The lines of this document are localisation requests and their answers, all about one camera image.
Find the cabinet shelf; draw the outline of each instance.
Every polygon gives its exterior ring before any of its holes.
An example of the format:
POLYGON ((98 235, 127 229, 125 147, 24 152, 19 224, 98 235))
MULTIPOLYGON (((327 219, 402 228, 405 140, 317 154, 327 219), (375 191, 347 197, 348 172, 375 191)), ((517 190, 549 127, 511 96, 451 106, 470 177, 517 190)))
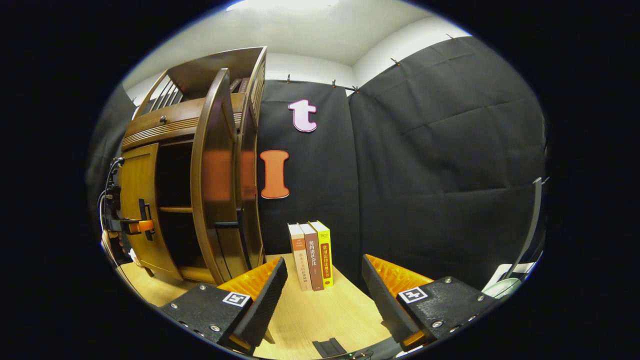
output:
POLYGON ((193 209, 190 206, 161 206, 160 211, 166 213, 192 213, 193 209))

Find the cabinet door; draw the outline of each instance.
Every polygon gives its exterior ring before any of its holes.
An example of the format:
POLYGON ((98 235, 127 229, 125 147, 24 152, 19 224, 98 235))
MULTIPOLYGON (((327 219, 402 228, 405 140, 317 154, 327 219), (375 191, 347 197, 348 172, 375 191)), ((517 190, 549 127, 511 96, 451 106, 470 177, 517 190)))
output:
POLYGON ((242 209, 242 227, 246 240, 248 261, 252 268, 262 264, 262 232, 258 216, 258 181, 256 174, 256 146, 258 129, 251 101, 247 101, 242 113, 240 133, 237 137, 236 163, 237 207, 242 209))
POLYGON ((217 284, 248 270, 238 229, 216 228, 235 222, 236 125, 228 69, 218 71, 193 138, 191 207, 198 243, 217 284))
POLYGON ((124 165, 120 169, 121 215, 131 219, 140 219, 140 199, 149 204, 151 219, 154 221, 152 241, 147 239, 145 233, 128 235, 133 251, 136 252, 142 265, 166 273, 176 279, 182 280, 182 276, 175 266, 171 254, 164 243, 162 230, 158 223, 156 205, 156 158, 158 144, 138 147, 122 154, 125 158, 124 165))

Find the cable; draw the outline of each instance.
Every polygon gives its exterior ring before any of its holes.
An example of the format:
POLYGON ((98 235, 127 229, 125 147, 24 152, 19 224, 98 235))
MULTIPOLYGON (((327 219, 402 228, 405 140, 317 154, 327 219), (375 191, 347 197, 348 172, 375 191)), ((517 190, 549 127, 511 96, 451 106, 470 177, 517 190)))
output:
MULTIPOLYGON (((110 241, 111 240, 111 239, 109 239, 109 230, 105 229, 104 222, 102 221, 103 200, 107 196, 106 195, 107 187, 109 186, 109 178, 111 177, 111 172, 113 171, 113 167, 115 165, 119 164, 121 161, 124 161, 124 158, 121 157, 121 158, 116 159, 116 161, 114 161, 113 164, 111 164, 111 166, 109 167, 109 172, 107 173, 107 181, 104 184, 104 191, 102 193, 100 193, 100 199, 98 200, 98 209, 99 209, 99 215, 100 215, 100 227, 101 227, 101 230, 102 230, 102 239, 101 239, 100 242, 102 244, 103 249, 104 249, 105 246, 109 245, 109 244, 104 244, 104 231, 107 231, 107 240, 106 241, 110 241)), ((107 202, 104 201, 104 212, 106 212, 106 211, 107 211, 107 202)), ((115 255, 113 255, 113 249, 111 249, 110 246, 109 246, 109 249, 106 252, 109 255, 109 257, 111 258, 111 260, 114 262, 114 264, 116 265, 116 268, 121 268, 120 264, 118 264, 118 262, 116 261, 115 255)), ((142 296, 142 294, 140 294, 138 289, 136 289, 136 287, 133 286, 133 283, 131 282, 131 280, 129 280, 129 277, 127 276, 127 274, 125 274, 124 270, 122 270, 122 275, 124 276, 125 279, 127 279, 127 282, 129 283, 131 288, 138 294, 138 296, 141 299, 145 300, 145 298, 142 296)))

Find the table surface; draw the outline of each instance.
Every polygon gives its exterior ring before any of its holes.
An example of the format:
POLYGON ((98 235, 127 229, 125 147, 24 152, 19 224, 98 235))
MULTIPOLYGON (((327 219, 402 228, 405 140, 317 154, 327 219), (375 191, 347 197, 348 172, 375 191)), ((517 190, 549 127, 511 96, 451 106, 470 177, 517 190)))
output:
MULTIPOLYGON (((373 300, 347 280, 335 267, 333 286, 321 291, 301 291, 293 256, 267 255, 267 261, 282 256, 289 274, 282 290, 269 332, 274 344, 262 341, 254 356, 267 359, 308 360, 321 356, 313 341, 335 338, 347 351, 368 347, 391 337, 373 300)), ((149 277, 134 263, 120 267, 149 303, 163 306, 198 283, 180 281, 162 274, 149 277)))

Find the black clamp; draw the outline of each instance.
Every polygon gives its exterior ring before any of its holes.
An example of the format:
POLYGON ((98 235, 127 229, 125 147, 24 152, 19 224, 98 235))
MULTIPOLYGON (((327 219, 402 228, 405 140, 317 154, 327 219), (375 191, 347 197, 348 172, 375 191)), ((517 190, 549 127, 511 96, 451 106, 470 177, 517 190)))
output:
POLYGON ((267 334, 287 277, 287 266, 281 257, 255 298, 224 290, 223 286, 200 283, 161 306, 160 311, 204 341, 252 356, 267 334))
POLYGON ((385 327, 403 351, 450 336, 497 303, 451 276, 399 291, 394 297, 366 255, 362 276, 385 327))
POLYGON ((147 235, 147 240, 154 241, 151 235, 156 232, 154 231, 154 221, 151 218, 150 204, 145 203, 145 199, 138 199, 138 206, 140 207, 140 220, 120 219, 122 231, 127 235, 141 234, 144 231, 145 235, 147 235))

